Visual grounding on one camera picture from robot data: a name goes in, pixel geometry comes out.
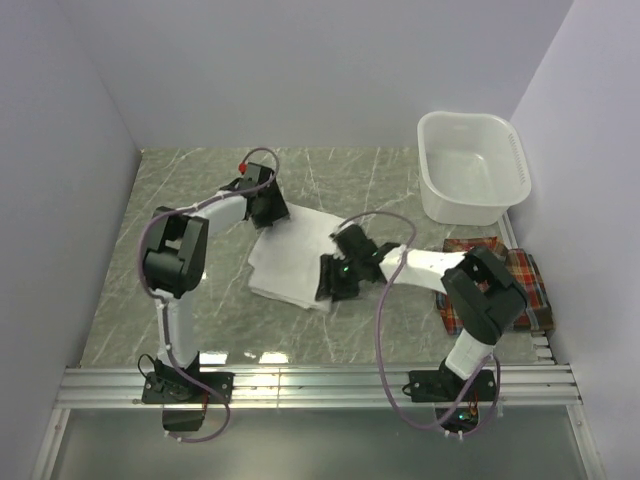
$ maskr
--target white cloth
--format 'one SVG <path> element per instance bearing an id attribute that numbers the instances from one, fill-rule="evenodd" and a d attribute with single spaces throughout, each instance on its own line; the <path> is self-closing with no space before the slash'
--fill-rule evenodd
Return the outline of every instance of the white cloth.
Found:
<path id="1" fill-rule="evenodd" d="M 331 300 L 316 301 L 320 256 L 336 251 L 329 235 L 342 218 L 287 204 L 289 220 L 265 229 L 249 255 L 249 288 L 263 297 L 328 312 Z"/>

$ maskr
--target white plastic basin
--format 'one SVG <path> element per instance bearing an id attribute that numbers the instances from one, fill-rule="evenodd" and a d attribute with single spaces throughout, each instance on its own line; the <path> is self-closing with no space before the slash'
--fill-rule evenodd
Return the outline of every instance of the white plastic basin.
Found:
<path id="1" fill-rule="evenodd" d="M 491 225 L 531 192 L 518 134 L 500 117 L 429 113 L 418 149 L 422 206 L 436 222 Z"/>

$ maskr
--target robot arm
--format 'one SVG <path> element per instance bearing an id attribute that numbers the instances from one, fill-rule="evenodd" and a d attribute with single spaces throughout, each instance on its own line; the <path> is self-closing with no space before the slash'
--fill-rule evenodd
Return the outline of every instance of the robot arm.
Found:
<path id="1" fill-rule="evenodd" d="M 390 243 L 378 248 L 355 224 L 334 233 L 333 240 L 340 254 L 321 259 L 318 294 L 334 300 L 357 296 L 360 280 L 386 282 L 406 250 Z M 478 284 L 484 282 L 488 288 L 481 291 Z M 467 253 L 410 250 L 395 283 L 446 293 L 462 320 L 464 330 L 439 370 L 445 397 L 455 398 L 527 306 L 523 287 L 486 247 Z"/>
<path id="2" fill-rule="evenodd" d="M 223 187 L 216 195 L 243 191 L 263 183 L 273 170 L 248 163 L 243 176 Z M 154 216 L 170 210 L 160 207 Z M 151 290 L 167 304 L 171 349 L 178 365 L 193 370 L 198 348 L 193 332 L 193 290 L 200 283 L 206 260 L 207 239 L 232 225 L 251 219 L 256 229 L 273 225 L 289 211 L 276 181 L 252 195 L 222 198 L 192 215 L 173 215 L 158 222 L 147 236 L 144 274 Z M 155 300 L 160 345 L 156 370 L 172 369 L 165 345 L 161 300 Z"/>

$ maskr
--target red plaid towel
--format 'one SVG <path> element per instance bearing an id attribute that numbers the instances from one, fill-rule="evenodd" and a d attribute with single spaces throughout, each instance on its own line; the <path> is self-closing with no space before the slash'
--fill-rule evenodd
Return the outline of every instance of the red plaid towel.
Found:
<path id="1" fill-rule="evenodd" d="M 507 270 L 520 282 L 529 294 L 527 310 L 513 324 L 516 331 L 551 330 L 554 328 L 551 306 L 547 298 L 547 291 L 540 276 L 538 265 L 533 257 L 524 250 L 517 248 L 508 250 L 497 237 L 446 239 L 442 247 L 443 252 L 469 251 L 473 247 L 486 245 L 502 261 Z M 443 293 L 436 294 L 436 306 L 449 335 L 462 332 L 462 322 L 456 315 L 449 298 Z"/>

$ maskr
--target tabletop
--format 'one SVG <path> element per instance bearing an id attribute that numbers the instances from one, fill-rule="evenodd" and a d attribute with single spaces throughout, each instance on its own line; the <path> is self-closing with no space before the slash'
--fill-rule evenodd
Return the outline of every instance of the tabletop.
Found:
<path id="1" fill-rule="evenodd" d="M 249 149 L 148 149 L 124 215 L 82 365 L 133 365 L 158 348 L 156 310 L 135 269 L 137 241 L 161 205 L 191 205 L 238 175 Z M 446 238 L 500 236 L 488 227 L 443 225 L 430 220 L 420 200 L 418 151 L 414 148 L 279 148 L 278 184 L 287 202 L 348 217 L 365 210 L 400 213 L 418 228 L 415 248 L 441 250 Z M 271 165 L 268 155 L 253 161 Z M 378 244 L 403 242 L 408 228 L 393 218 L 363 220 Z M 259 232 L 241 222 L 209 240 L 207 265 L 195 292 L 198 347 L 218 352 L 227 363 L 373 363 L 374 310 L 379 284 L 363 282 L 358 299 L 332 311 L 307 311 L 269 300 L 247 287 L 247 264 Z M 387 362 L 439 362 L 455 338 L 446 333 L 434 292 L 397 285 L 384 312 Z M 529 333 L 508 333 L 496 348 L 506 363 L 537 359 Z"/>

